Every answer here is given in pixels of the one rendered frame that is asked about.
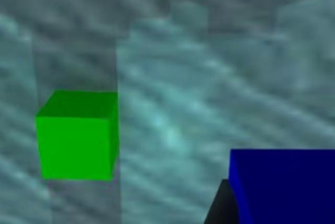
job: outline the bright green square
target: bright green square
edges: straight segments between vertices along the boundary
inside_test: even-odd
[[[43,178],[113,178],[119,153],[117,100],[112,92],[54,92],[37,114]]]

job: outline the green cube's side face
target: green cube's side face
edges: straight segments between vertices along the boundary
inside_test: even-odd
[[[116,93],[57,91],[37,115],[43,178],[110,180],[118,156]]]

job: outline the cube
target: cube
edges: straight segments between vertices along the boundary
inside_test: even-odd
[[[55,91],[36,116],[44,179],[111,180],[119,153],[118,96]]]

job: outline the green cube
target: green cube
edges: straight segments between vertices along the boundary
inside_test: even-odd
[[[117,93],[58,90],[36,117],[44,179],[113,178],[119,154]]]

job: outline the blue cube's side face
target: blue cube's side face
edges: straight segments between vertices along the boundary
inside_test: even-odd
[[[110,180],[110,122],[102,119],[38,117],[43,178]]]

